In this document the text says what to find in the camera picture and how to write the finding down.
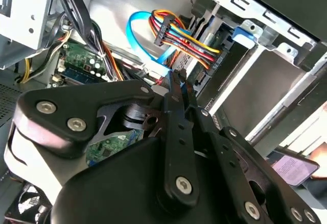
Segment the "green circuit board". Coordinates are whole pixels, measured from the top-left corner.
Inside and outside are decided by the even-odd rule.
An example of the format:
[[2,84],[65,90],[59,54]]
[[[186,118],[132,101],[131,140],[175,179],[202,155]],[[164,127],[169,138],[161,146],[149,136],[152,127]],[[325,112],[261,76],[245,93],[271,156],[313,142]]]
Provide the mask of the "green circuit board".
[[85,72],[90,72],[90,70],[94,66],[90,63],[90,60],[93,59],[96,63],[100,64],[100,68],[98,70],[105,72],[105,66],[103,61],[97,55],[83,48],[83,46],[79,43],[75,43],[72,41],[67,42],[67,44],[63,46],[63,52],[66,63],[80,68]]
[[143,130],[132,130],[128,132],[115,132],[106,140],[100,141],[88,147],[86,151],[86,164],[93,166],[100,161],[118,153],[124,148],[143,139]]

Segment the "red wire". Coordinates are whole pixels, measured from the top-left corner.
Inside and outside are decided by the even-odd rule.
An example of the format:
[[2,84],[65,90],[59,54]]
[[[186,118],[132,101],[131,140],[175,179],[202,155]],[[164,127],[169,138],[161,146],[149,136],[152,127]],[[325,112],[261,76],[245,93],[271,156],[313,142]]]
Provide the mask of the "red wire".
[[[160,29],[160,26],[158,25],[158,23],[157,23],[157,22],[156,22],[152,17],[151,17],[151,21],[152,21],[152,23],[155,24],[155,26],[157,27],[157,30]],[[213,57],[211,57],[211,56],[209,56],[209,55],[207,55],[207,54],[205,54],[205,53],[199,51],[198,49],[195,49],[195,48],[192,47],[191,45],[189,45],[189,44],[183,42],[180,38],[176,37],[175,35],[170,34],[170,33],[167,33],[167,36],[173,38],[173,39],[176,40],[179,44],[183,45],[183,46],[186,47],[186,48],[189,48],[190,50],[194,51],[194,52],[197,53],[198,55],[200,55],[200,56],[202,56],[202,57],[205,57],[205,58],[207,58],[208,60],[210,60],[210,61],[212,61],[212,62],[215,61],[215,59],[214,59]]]
[[[160,16],[160,15],[163,15],[163,16],[168,16],[169,15],[169,13],[167,13],[167,12],[160,12],[160,13],[158,13],[158,15]],[[180,26],[182,26],[183,24],[182,24],[182,22],[178,19],[178,18],[175,18],[175,21],[177,21],[178,22],[178,24],[180,25]]]

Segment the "wire bundle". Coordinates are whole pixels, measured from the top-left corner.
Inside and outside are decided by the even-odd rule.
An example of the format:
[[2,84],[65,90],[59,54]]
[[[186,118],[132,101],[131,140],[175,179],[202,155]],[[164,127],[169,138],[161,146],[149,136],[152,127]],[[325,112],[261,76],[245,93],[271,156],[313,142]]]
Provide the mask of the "wire bundle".
[[161,28],[164,18],[168,15],[175,17],[174,21],[170,23],[169,31],[166,32],[162,39],[164,44],[174,46],[179,51],[198,60],[206,69],[209,69],[212,62],[215,61],[216,55],[220,52],[217,49],[210,48],[209,46],[199,42],[192,36],[186,34],[185,26],[182,21],[171,11],[168,10],[155,10],[149,17],[149,25],[155,37],[157,37]]
[[104,61],[108,78],[111,81],[122,80],[123,76],[115,65],[110,50],[102,41],[99,26],[91,20],[83,0],[61,0],[65,14],[74,29],[82,37],[89,48]]

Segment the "orange wire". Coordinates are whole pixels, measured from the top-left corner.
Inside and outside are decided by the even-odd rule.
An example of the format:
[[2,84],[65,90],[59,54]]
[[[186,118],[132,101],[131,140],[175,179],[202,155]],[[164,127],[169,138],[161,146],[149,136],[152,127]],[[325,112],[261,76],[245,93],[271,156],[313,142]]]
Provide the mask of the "orange wire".
[[104,48],[105,48],[105,51],[106,51],[108,57],[109,57],[110,60],[111,60],[111,63],[113,64],[113,68],[114,68],[114,70],[115,70],[115,72],[116,72],[116,74],[117,74],[117,76],[118,76],[118,79],[119,79],[120,81],[123,81],[124,78],[123,78],[121,72],[119,71],[119,69],[118,69],[118,67],[117,67],[117,64],[116,64],[116,61],[114,60],[114,58],[113,58],[113,56],[112,56],[112,54],[111,54],[109,48],[104,44],[104,42],[102,42],[102,43],[103,43],[103,46],[104,46]]
[[163,43],[165,43],[165,44],[167,44],[167,45],[171,45],[171,46],[176,47],[176,48],[179,49],[181,52],[184,52],[185,54],[187,54],[187,55],[189,55],[189,56],[195,58],[196,60],[198,60],[198,62],[200,62],[200,63],[201,63],[201,64],[202,64],[206,69],[209,69],[208,64],[206,64],[204,61],[202,61],[201,59],[199,59],[199,58],[196,57],[195,55],[189,53],[189,52],[186,51],[185,49],[183,49],[183,48],[181,48],[181,47],[179,47],[179,46],[177,46],[177,45],[175,45],[175,44],[173,44],[173,43],[169,43],[169,42],[167,42],[167,41],[163,41]]
[[173,64],[175,63],[175,61],[176,61],[176,59],[177,59],[179,53],[180,53],[180,51],[176,51],[176,52],[175,52],[175,55],[173,56],[173,59],[172,59],[170,65],[169,65],[170,68],[171,68],[171,67],[173,66]]
[[[154,35],[154,37],[156,37],[156,34],[154,32],[154,29],[152,27],[152,25],[150,24],[150,29],[151,29],[151,32],[152,34]],[[175,44],[172,44],[172,43],[169,43],[169,42],[166,42],[166,41],[162,41],[163,43],[167,44],[167,45],[172,45],[172,46],[175,46],[176,48],[178,48],[180,51],[186,53],[187,55],[190,55],[191,57],[195,58],[196,60],[198,60],[198,62],[200,62],[206,69],[209,69],[209,65],[206,64],[204,61],[202,61],[201,59],[197,58],[195,55],[187,52],[186,50],[184,50],[183,48],[175,45]]]

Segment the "capacitor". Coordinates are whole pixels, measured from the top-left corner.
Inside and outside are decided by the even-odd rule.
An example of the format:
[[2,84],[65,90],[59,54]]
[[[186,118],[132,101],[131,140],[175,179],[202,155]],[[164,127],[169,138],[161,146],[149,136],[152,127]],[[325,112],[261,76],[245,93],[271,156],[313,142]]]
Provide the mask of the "capacitor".
[[104,71],[98,70],[96,73],[96,76],[100,78],[103,74],[104,74]]
[[96,63],[94,64],[94,67],[97,68],[97,69],[100,68],[100,67],[101,67],[100,62],[96,62]]
[[92,68],[91,71],[90,71],[90,74],[95,75],[96,72],[97,72],[97,69],[96,68]]

